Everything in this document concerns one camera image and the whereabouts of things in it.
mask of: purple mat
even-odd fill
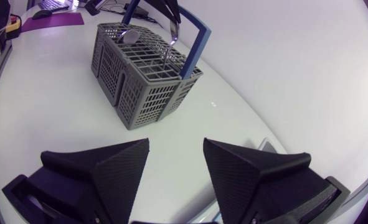
[[[22,32],[57,26],[84,25],[83,17],[79,12],[58,13],[50,17],[32,20],[28,18],[22,26]]]

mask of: desk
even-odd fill
[[[122,16],[77,11],[84,26],[33,30],[12,42],[0,79],[0,210],[6,223],[24,221],[1,189],[17,175],[39,169],[42,151],[75,152],[149,138],[130,220],[161,223],[186,222],[214,199],[204,137],[246,147],[258,147],[268,137],[285,153],[254,110],[202,60],[197,66],[204,75],[177,111],[126,130],[90,68],[97,24]],[[131,23],[171,38],[156,24]],[[179,42],[175,48],[189,52]]]

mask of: gray plastic basket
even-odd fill
[[[134,29],[135,44],[117,42],[119,35]],[[127,129],[159,121],[175,111],[202,72],[195,67],[190,77],[180,76],[186,57],[171,49],[165,69],[167,44],[149,29],[122,23],[99,24],[92,71]]]

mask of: spoon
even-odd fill
[[[135,42],[139,39],[139,32],[133,29],[126,30],[120,34],[116,43],[118,43],[121,39],[123,39],[123,43],[125,44],[135,44]]]
[[[169,55],[169,52],[170,52],[171,48],[173,47],[173,45],[178,40],[179,25],[178,25],[177,22],[170,21],[170,34],[171,34],[171,42],[170,42],[169,48],[167,49],[166,56],[164,57],[163,70],[164,70],[164,67],[166,66],[167,56]]]

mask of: blue handle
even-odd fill
[[[124,14],[123,20],[121,23],[129,24],[131,18],[133,17],[134,10],[137,7],[140,0],[132,0],[130,5],[127,8],[126,13]],[[207,43],[207,40],[210,37],[211,30],[195,15],[189,12],[187,9],[183,8],[182,6],[178,6],[179,13],[185,16],[192,24],[194,24],[198,29],[199,32],[197,33],[195,42],[189,52],[188,57],[186,58],[185,64],[182,67],[181,72],[179,75],[182,77],[183,80],[190,78],[191,73],[194,70],[197,61],[201,57],[202,51],[204,46]]]

